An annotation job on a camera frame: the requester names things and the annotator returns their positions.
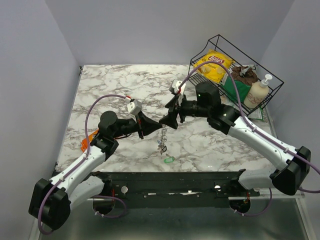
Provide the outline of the metal disc with keyrings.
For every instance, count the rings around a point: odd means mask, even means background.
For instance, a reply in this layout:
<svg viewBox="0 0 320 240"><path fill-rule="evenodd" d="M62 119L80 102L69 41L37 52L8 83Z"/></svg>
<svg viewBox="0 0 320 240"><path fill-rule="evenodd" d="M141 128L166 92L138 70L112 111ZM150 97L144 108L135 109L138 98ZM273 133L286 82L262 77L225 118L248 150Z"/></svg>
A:
<svg viewBox="0 0 320 240"><path fill-rule="evenodd" d="M167 142L167 139L168 139L166 133L167 133L167 126L163 124L162 128L160 130L160 140L157 141L158 150L160 151L160 154L161 154L161 148L166 146L166 142Z"/></svg>

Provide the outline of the green tag key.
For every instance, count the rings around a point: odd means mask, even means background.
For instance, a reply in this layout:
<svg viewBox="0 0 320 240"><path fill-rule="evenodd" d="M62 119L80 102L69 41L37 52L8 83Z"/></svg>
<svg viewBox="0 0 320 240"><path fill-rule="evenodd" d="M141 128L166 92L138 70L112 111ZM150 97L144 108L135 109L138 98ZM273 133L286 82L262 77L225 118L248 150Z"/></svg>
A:
<svg viewBox="0 0 320 240"><path fill-rule="evenodd" d="M173 156L168 155L168 154L166 155L166 158L163 160L163 162L165 164L169 164L169 163L172 163L174 161L175 161L175 158Z"/></svg>

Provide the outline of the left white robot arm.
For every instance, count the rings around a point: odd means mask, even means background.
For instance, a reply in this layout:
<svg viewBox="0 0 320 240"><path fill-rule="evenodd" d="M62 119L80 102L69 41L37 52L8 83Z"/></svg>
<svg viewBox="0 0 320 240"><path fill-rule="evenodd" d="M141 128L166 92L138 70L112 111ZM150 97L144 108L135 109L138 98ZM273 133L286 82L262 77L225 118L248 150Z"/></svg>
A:
<svg viewBox="0 0 320 240"><path fill-rule="evenodd" d="M47 225L52 231L60 228L71 213L71 195L81 182L100 164L112 156L119 146L118 137L138 133L142 139L162 125L140 111L134 118L119 119L113 111L104 112L98 132L86 151L68 168L49 180L41 178L34 186L28 212L37 219L40 232Z"/></svg>

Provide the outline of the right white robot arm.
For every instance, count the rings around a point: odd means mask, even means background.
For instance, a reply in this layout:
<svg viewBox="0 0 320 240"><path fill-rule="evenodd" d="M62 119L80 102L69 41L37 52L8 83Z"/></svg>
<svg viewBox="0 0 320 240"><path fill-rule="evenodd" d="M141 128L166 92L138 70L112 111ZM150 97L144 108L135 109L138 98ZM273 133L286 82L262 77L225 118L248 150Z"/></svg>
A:
<svg viewBox="0 0 320 240"><path fill-rule="evenodd" d="M236 180L230 183L230 191L241 196L254 188L275 188L293 196L310 171L311 152L302 146L295 148L268 134L230 105L221 102L220 92L209 82L195 87L196 100L187 100L184 94L175 94L165 105L168 114L159 122L177 129L186 117L206 118L217 131L236 138L272 164L269 168L241 170Z"/></svg>

